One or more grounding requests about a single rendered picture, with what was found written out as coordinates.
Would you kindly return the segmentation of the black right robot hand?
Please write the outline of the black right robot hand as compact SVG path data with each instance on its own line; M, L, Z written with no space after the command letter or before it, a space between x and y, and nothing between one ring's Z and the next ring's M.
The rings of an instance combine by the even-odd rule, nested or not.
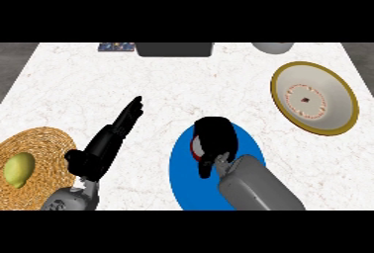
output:
M238 151L238 137L230 120L224 117L204 117L193 122L192 137L198 136L204 154L198 163L198 176L210 177L215 157L227 154L232 162Z

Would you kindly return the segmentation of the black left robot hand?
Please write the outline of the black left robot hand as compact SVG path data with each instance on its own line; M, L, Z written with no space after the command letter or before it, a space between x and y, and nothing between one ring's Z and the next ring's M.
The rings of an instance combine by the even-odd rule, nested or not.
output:
M137 96L125 106L118 118L94 135L82 150L72 149L65 153L68 172L97 182L115 159L122 140L143 114L142 97Z

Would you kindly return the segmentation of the red and silver can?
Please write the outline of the red and silver can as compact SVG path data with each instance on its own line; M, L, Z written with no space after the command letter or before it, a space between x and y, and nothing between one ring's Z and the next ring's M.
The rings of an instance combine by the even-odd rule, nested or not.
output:
M189 151L195 161L199 161L204 151L201 149L199 138L195 136L189 143Z

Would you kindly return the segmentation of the blue plate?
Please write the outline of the blue plate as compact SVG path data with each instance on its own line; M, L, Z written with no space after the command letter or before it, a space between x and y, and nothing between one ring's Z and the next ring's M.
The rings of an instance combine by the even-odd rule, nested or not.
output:
M173 193L184 211L233 211L230 203L224 200L217 190L218 176L214 165L211 167L210 177L201 179L198 176L198 163L189 151L192 126L178 137L170 157ZM238 137L235 159L241 155L249 154L260 160L261 164L266 164L261 150L251 135L236 124L233 124L233 129Z

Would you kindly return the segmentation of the white bowl with gold rim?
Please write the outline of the white bowl with gold rim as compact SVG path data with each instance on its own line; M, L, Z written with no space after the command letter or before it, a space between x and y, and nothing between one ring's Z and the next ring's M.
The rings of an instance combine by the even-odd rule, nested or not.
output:
M270 79L270 94L282 115L307 132L340 135L354 126L359 106L351 88L319 64L283 64Z

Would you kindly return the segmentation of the woven wicker mat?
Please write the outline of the woven wicker mat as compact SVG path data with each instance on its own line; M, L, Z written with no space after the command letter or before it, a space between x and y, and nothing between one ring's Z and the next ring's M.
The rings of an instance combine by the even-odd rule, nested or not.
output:
M69 135L57 128L29 128L0 142L0 211L38 210L51 193L71 187L75 177L68 173L65 153L75 149ZM35 158L35 170L26 184L16 189L3 176L7 160L20 152Z

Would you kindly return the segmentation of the green lemon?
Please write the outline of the green lemon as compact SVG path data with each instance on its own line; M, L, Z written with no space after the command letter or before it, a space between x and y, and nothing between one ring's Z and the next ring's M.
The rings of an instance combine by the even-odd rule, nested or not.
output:
M6 182L16 188L22 188L35 170L35 158L31 153L16 154L4 164Z

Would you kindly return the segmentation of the dark grey box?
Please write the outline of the dark grey box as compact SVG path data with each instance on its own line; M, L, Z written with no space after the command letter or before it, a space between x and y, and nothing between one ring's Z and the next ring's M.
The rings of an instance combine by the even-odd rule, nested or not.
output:
M137 42L137 54L143 57L210 57L211 42Z

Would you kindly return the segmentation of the pale grey round vessel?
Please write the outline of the pale grey round vessel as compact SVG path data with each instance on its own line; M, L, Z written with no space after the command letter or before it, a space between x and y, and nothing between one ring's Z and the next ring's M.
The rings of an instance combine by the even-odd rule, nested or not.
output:
M254 42L252 45L264 53L282 54L291 49L294 44L291 42Z

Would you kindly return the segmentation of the dark patterned flat item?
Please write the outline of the dark patterned flat item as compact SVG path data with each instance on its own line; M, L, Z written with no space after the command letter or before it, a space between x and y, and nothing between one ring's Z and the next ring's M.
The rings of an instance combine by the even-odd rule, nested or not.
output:
M97 46L99 51L133 51L134 44L131 42L102 42Z

